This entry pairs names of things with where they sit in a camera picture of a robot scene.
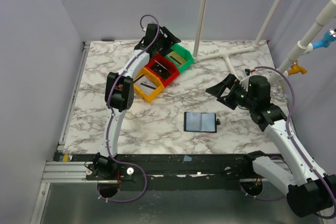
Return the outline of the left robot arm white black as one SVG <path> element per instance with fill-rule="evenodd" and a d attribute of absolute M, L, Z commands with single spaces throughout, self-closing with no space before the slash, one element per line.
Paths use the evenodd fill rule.
<path fill-rule="evenodd" d="M 167 52 L 180 42 L 165 26 L 148 24 L 145 36 L 134 47 L 132 57 L 119 71 L 108 74 L 104 98 L 107 105 L 104 142 L 93 159 L 93 168 L 104 179 L 116 175 L 118 165 L 112 158 L 118 152 L 122 121 L 133 104 L 135 77 L 157 52 Z"/>

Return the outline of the black leather card holder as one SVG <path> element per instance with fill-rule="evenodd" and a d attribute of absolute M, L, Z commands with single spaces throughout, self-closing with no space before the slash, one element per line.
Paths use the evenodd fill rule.
<path fill-rule="evenodd" d="M 184 112 L 185 132 L 216 133 L 220 122 L 215 113 Z"/>

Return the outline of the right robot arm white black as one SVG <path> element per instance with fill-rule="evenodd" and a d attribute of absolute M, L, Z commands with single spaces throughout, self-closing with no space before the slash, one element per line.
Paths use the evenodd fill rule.
<path fill-rule="evenodd" d="M 288 124 L 282 109 L 271 103 L 270 83 L 264 76 L 252 76 L 245 89 L 229 74 L 220 83 L 207 88 L 206 93 L 234 110 L 246 108 L 252 121 L 275 144 L 289 171 L 281 168 L 261 151 L 247 154 L 241 165 L 249 178 L 261 175 L 286 197 L 290 209 L 298 217 L 335 207 L 335 175 L 328 175 L 308 154 Z"/>

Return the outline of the gold credit card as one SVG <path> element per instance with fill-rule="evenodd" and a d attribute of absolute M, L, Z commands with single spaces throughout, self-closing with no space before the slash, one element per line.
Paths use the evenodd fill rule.
<path fill-rule="evenodd" d="M 183 57 L 181 57 L 178 53 L 176 53 L 174 51 L 172 51 L 168 54 L 168 58 L 170 60 L 172 60 L 178 66 L 181 66 L 186 62 L 186 60 Z"/>

